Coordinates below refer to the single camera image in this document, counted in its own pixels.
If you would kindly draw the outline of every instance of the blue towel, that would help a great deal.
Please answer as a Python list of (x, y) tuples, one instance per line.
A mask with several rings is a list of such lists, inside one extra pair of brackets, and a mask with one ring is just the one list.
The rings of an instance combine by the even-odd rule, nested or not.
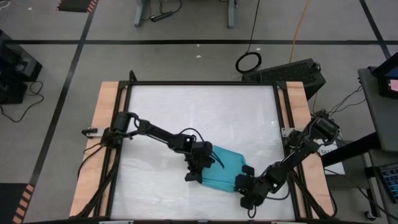
[(210, 168), (204, 168), (201, 172), (202, 184), (214, 189), (233, 192), (235, 177), (243, 174), (242, 166), (246, 165), (244, 157), (218, 146), (213, 146), (213, 152), (224, 164), (224, 169), (218, 161), (215, 161)]

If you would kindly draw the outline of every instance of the black metal frame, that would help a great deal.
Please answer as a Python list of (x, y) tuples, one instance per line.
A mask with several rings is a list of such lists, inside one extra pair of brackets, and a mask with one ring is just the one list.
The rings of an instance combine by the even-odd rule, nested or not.
[[(113, 121), (114, 118), (116, 117), (116, 114), (118, 113), (119, 107), (120, 107), (120, 103), (121, 103), (121, 97), (122, 97), (122, 92), (124, 89), (126, 89), (127, 93), (126, 93), (126, 97), (125, 97), (125, 102), (124, 102), (124, 108), (123, 111), (127, 111), (129, 108), (129, 99), (131, 97), (131, 90), (132, 87), (134, 85), (220, 85), (220, 86), (272, 86), (273, 90), (274, 90), (274, 96), (275, 96), (275, 105), (276, 105), (276, 110), (277, 110), (277, 115), (278, 115), (278, 122), (279, 122), (279, 126), (280, 129), (284, 128), (284, 121), (283, 121), (283, 117), (282, 117), (282, 109), (281, 109), (281, 104), (280, 104), (280, 100), (279, 100), (279, 93), (278, 93), (278, 85), (275, 82), (265, 82), (265, 83), (250, 83), (250, 82), (186, 82), (186, 81), (180, 81), (180, 82), (168, 82), (168, 81), (120, 81), (119, 85), (118, 85), (118, 92), (116, 94), (116, 101), (114, 104), (114, 110), (113, 110), (113, 117), (112, 117), (112, 122), (111, 122), (111, 127), (113, 126)], [(287, 90), (281, 88), (283, 93), (284, 93), (284, 100), (285, 100), (285, 107), (287, 110), (287, 118), (289, 120), (289, 126), (290, 127), (294, 127), (294, 122), (293, 122), (293, 115), (292, 115), (292, 111), (290, 109), (290, 101), (289, 101), (289, 96), (287, 94)], [(104, 181), (104, 178), (108, 172), (108, 166), (109, 166), (109, 160), (111, 158), (111, 151), (115, 150), (116, 154), (115, 154), (115, 160), (114, 160), (114, 164), (117, 166), (117, 168), (119, 167), (119, 162), (120, 162), (120, 154), (121, 154), (121, 149), (122, 149), (122, 145), (119, 148), (116, 149), (111, 149), (111, 148), (107, 148), (106, 149), (106, 153), (105, 153), (105, 158), (104, 158), (104, 163), (103, 163), (103, 167), (102, 167), (102, 171), (101, 171), (101, 180), (99, 182), (99, 184), (101, 185)], [(287, 156), (289, 155), (290, 152), (289, 150), (284, 149), (284, 155)], [(106, 207), (106, 216), (110, 217), (111, 214), (111, 209), (112, 209), (112, 204), (113, 204), (113, 196), (114, 196), (114, 191), (115, 191), (115, 186), (116, 186), (116, 179), (117, 179), (117, 171), (116, 170), (116, 175), (114, 176), (113, 180), (110, 183), (110, 190), (109, 190), (109, 197), (108, 197), (108, 204)], [(303, 168), (302, 166), (298, 166), (298, 173), (300, 174), (300, 178), (301, 181), (305, 184), (305, 177), (304, 177), (304, 173), (303, 173)], [(297, 193), (295, 190), (295, 184), (293, 182), (292, 179), (288, 178), (287, 180), (287, 184), (291, 193), (291, 197), (292, 197), (292, 203), (293, 203), (293, 210), (294, 210), (294, 215), (295, 215), (295, 219), (298, 220), (302, 217), (300, 217), (300, 210), (299, 210), (299, 205), (298, 205), (298, 201), (297, 201)], [(100, 214), (100, 206), (101, 206), (101, 201), (99, 200), (99, 202), (97, 203), (97, 205), (95, 206), (94, 209), (94, 216), (98, 216)], [(312, 218), (312, 209), (309, 205), (309, 203), (306, 201), (306, 199), (304, 198), (304, 202), (305, 202), (305, 213), (307, 215), (307, 218)]]

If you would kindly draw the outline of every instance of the table leg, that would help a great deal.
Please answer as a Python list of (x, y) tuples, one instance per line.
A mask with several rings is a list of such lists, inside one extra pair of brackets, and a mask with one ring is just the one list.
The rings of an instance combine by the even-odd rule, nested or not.
[(233, 28), (235, 25), (235, 0), (228, 1), (228, 28)]
[(142, 16), (144, 15), (146, 6), (148, 5), (148, 0), (137, 0), (137, 9), (136, 9), (136, 17), (134, 19), (134, 26), (139, 27), (141, 26), (143, 19)]
[(351, 142), (343, 147), (331, 151), (322, 156), (323, 166), (327, 167), (354, 156), (367, 153), (371, 149), (380, 149), (380, 141), (377, 133), (369, 134), (355, 142)]

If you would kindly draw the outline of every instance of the orange striped tape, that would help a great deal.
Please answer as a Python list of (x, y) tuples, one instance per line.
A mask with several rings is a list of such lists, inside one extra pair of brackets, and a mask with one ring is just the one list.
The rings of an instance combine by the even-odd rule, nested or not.
[(15, 211), (14, 218), (12, 219), (12, 221), (14, 223), (20, 224), (24, 221), (27, 207), (29, 206), (29, 202), (30, 202), (30, 199), (32, 198), (34, 189), (35, 188), (33, 187), (33, 185), (30, 185), (30, 184), (26, 185), (26, 188), (25, 188), (24, 192), (22, 193), (22, 198), (19, 201), (17, 210)]

